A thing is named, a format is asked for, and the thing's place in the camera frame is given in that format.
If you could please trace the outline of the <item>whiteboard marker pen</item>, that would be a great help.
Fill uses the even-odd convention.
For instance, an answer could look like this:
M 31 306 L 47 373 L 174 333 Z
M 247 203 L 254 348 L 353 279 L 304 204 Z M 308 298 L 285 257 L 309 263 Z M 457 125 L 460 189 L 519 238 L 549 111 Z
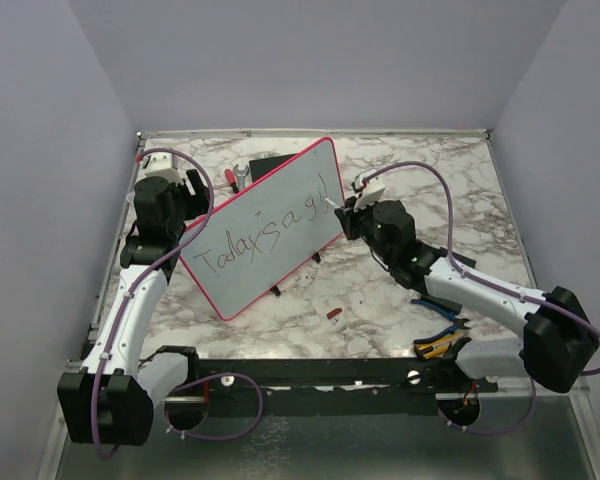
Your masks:
M 336 204 L 333 200 L 329 198 L 325 198 L 324 201 L 334 210 L 341 208 L 338 204 Z

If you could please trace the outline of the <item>pink framed whiteboard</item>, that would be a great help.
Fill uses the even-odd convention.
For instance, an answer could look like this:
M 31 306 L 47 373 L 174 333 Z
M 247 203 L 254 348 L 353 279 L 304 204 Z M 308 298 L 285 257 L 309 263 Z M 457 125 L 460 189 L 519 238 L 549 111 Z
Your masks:
M 344 193 L 324 137 L 191 224 L 180 259 L 217 315 L 230 320 L 342 233 Z

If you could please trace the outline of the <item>red marker cap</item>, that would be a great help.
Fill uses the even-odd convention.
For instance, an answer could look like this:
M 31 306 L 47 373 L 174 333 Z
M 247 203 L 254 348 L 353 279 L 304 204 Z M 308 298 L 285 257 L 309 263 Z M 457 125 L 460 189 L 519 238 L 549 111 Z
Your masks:
M 326 317 L 328 319 L 332 319 L 332 318 L 336 317 L 337 315 L 339 315 L 341 312 L 342 312 L 341 308 L 335 308 L 335 309 L 331 310 L 330 312 L 328 312 Z

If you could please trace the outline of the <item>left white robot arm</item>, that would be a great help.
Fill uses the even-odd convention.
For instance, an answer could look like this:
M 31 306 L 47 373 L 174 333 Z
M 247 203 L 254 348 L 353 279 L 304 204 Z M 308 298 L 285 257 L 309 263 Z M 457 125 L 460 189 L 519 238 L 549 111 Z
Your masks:
M 70 439 L 98 447 L 141 446 L 154 412 L 174 390 L 200 385 L 191 347 L 166 347 L 142 364 L 151 317 L 178 262 L 186 221 L 213 208 L 209 176 L 200 169 L 154 175 L 133 190 L 136 219 L 120 254 L 116 296 L 94 346 L 75 372 L 62 374 L 57 394 Z

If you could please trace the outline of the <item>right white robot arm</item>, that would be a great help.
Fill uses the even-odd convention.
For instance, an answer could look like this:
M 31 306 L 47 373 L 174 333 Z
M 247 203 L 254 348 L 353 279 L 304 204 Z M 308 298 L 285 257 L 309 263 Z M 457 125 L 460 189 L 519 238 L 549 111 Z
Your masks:
M 584 375 L 600 340 L 572 291 L 544 292 L 484 275 L 450 258 L 446 249 L 418 240 L 415 220 L 401 202 L 380 201 L 361 210 L 354 202 L 334 211 L 345 237 L 363 240 L 399 285 L 466 307 L 513 334 L 460 341 L 439 367 L 447 389 L 461 391 L 486 377 L 529 377 L 567 393 Z

